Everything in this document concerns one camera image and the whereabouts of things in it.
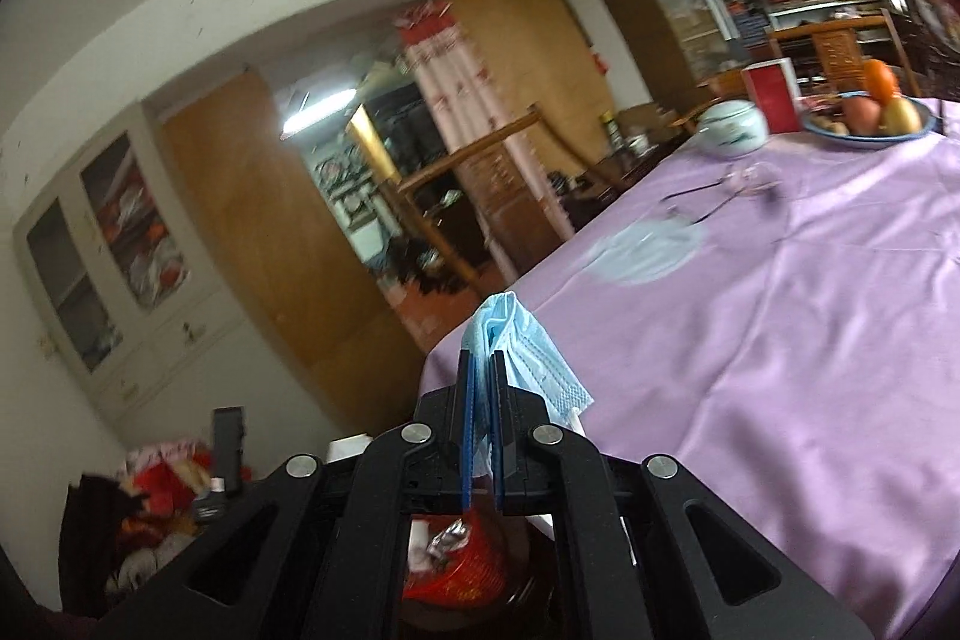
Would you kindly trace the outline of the yellow pear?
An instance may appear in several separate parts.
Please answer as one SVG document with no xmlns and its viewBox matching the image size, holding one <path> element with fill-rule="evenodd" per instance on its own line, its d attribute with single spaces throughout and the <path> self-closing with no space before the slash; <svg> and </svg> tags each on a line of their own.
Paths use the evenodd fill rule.
<svg viewBox="0 0 960 640">
<path fill-rule="evenodd" d="M 878 130 L 885 136 L 914 135 L 923 130 L 923 125 L 921 115 L 910 99 L 896 96 L 882 107 Z"/>
</svg>

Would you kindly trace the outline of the white ceramic jar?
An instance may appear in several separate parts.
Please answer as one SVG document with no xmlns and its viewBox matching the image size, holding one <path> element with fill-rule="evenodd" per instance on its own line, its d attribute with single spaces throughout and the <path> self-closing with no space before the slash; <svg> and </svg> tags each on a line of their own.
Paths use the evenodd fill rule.
<svg viewBox="0 0 960 640">
<path fill-rule="evenodd" d="M 745 99 L 729 99 L 708 107 L 698 119 L 695 145 L 711 158 L 737 159 L 768 142 L 763 112 Z"/>
</svg>

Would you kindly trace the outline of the white glass cabinet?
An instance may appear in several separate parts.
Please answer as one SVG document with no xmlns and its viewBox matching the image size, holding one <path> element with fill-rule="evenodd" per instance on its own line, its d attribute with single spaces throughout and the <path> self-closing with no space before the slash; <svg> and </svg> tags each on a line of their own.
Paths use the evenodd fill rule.
<svg viewBox="0 0 960 640">
<path fill-rule="evenodd" d="M 50 341 L 109 424 L 143 408 L 241 321 L 139 104 L 55 174 L 14 243 Z"/>
</svg>

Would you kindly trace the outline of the red white box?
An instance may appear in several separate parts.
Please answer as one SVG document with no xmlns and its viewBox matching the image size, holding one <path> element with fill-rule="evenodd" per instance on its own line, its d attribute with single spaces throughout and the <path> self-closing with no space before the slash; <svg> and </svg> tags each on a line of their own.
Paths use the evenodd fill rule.
<svg viewBox="0 0 960 640">
<path fill-rule="evenodd" d="M 800 89 L 789 58 L 748 65 L 742 80 L 748 97 L 765 115 L 771 135 L 800 130 Z"/>
</svg>

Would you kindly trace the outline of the purple tablecloth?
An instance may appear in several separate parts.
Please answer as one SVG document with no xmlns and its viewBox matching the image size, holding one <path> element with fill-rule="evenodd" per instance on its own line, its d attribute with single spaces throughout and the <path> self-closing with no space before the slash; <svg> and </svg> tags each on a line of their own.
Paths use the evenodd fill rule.
<svg viewBox="0 0 960 640">
<path fill-rule="evenodd" d="M 781 172 L 701 226 L 658 201 Z M 880 638 L 958 632 L 958 145 L 687 146 L 516 296 L 623 459 L 669 453 Z"/>
</svg>

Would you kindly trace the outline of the red trash bin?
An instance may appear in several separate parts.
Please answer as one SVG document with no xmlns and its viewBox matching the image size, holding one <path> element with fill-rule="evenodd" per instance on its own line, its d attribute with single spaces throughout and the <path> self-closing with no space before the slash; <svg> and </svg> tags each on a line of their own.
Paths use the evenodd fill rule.
<svg viewBox="0 0 960 640">
<path fill-rule="evenodd" d="M 433 608 L 488 608 L 508 586 L 506 539 L 478 510 L 416 515 L 410 523 L 405 601 Z"/>
</svg>

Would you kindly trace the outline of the red apple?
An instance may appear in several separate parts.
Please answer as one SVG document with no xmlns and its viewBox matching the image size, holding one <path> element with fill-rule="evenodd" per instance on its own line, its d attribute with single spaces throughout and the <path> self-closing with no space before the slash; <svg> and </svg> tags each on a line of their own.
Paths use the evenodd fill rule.
<svg viewBox="0 0 960 640">
<path fill-rule="evenodd" d="M 841 99 L 843 124 L 851 135 L 878 136 L 882 106 L 869 96 L 846 96 Z"/>
</svg>

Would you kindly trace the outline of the brown glass cabinet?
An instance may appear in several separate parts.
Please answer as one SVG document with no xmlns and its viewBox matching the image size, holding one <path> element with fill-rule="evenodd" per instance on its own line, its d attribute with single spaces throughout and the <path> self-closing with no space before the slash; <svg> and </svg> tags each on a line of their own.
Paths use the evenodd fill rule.
<svg viewBox="0 0 960 640">
<path fill-rule="evenodd" d="M 652 101 L 686 113 L 709 97 L 708 80 L 734 60 L 708 0 L 602 0 Z"/>
</svg>

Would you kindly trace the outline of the blue fruit plate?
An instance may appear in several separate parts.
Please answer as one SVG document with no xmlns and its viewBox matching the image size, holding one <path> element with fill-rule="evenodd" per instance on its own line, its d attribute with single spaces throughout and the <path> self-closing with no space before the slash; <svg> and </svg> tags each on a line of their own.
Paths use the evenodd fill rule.
<svg viewBox="0 0 960 640">
<path fill-rule="evenodd" d="M 799 112 L 799 122 L 802 130 L 825 142 L 862 149 L 916 142 L 940 125 L 919 99 L 897 97 L 882 106 L 866 92 L 812 99 Z"/>
</svg>

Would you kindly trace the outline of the eyeglasses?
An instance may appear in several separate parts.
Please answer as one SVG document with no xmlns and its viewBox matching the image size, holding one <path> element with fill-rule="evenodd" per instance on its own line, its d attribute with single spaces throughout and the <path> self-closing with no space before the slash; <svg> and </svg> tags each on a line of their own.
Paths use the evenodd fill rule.
<svg viewBox="0 0 960 640">
<path fill-rule="evenodd" d="M 731 164 L 714 181 L 667 193 L 658 205 L 672 220 L 682 221 L 687 226 L 701 226 L 740 198 L 760 197 L 766 203 L 776 203 L 780 191 L 781 172 L 775 166 Z M 715 201 L 701 211 L 686 211 L 686 203 L 701 195 L 713 195 Z"/>
</svg>

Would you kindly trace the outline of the wooden chair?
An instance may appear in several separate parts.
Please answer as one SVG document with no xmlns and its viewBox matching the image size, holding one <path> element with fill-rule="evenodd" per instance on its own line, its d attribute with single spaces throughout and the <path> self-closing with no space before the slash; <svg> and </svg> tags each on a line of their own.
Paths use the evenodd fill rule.
<svg viewBox="0 0 960 640">
<path fill-rule="evenodd" d="M 534 193 L 521 177 L 517 164 L 509 157 L 506 146 L 512 136 L 524 135 L 535 127 L 542 127 L 545 135 L 558 148 L 562 148 L 570 158 L 578 161 L 579 166 L 584 169 L 584 175 L 594 185 L 601 187 L 601 193 L 622 195 L 628 190 L 625 181 L 613 177 L 599 164 L 591 164 L 558 131 L 537 104 L 532 104 L 523 117 L 490 131 L 410 177 L 400 177 L 391 169 L 391 164 L 381 166 L 376 161 L 371 163 L 374 174 L 379 177 L 377 188 L 382 191 L 387 202 L 391 203 L 395 213 L 402 218 L 402 223 L 416 232 L 421 239 L 430 242 L 438 250 L 444 263 L 454 271 L 454 275 L 470 291 L 475 292 L 480 301 L 491 296 L 493 292 L 501 291 L 503 284 L 493 286 L 485 283 L 477 268 L 467 262 L 466 257 L 457 252 L 448 237 L 444 236 L 438 223 L 416 206 L 413 195 L 449 172 L 457 175 L 460 185 L 473 185 L 477 191 L 473 209 L 477 213 L 478 224 L 487 232 L 488 247 L 498 248 L 498 239 L 506 239 L 508 247 L 505 252 L 517 250 L 521 271 L 526 273 L 551 252 L 555 252 L 565 241 L 560 236 L 560 230 L 555 229 L 547 218 L 532 218 L 532 209 L 540 206 L 540 203 L 535 200 Z M 514 257 L 508 253 L 506 260 L 512 262 Z"/>
</svg>

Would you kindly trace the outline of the blue face mask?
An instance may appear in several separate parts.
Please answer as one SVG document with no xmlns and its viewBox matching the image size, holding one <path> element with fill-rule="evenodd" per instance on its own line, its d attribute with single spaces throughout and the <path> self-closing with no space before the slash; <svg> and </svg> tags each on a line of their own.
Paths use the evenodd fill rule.
<svg viewBox="0 0 960 640">
<path fill-rule="evenodd" d="M 494 294 L 477 308 L 460 340 L 460 353 L 467 356 L 470 434 L 466 443 L 473 477 L 490 472 L 490 393 L 496 353 L 503 354 L 511 388 L 539 395 L 551 424 L 584 434 L 581 414 L 594 404 L 594 398 L 574 375 L 542 323 L 514 292 Z"/>
</svg>

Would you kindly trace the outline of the orange fruit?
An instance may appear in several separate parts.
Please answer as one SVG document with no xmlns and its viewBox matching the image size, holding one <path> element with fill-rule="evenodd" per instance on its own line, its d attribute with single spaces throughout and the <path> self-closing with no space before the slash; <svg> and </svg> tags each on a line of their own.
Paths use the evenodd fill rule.
<svg viewBox="0 0 960 640">
<path fill-rule="evenodd" d="M 895 71 L 877 58 L 867 58 L 862 62 L 862 84 L 867 94 L 881 106 L 901 96 Z"/>
</svg>

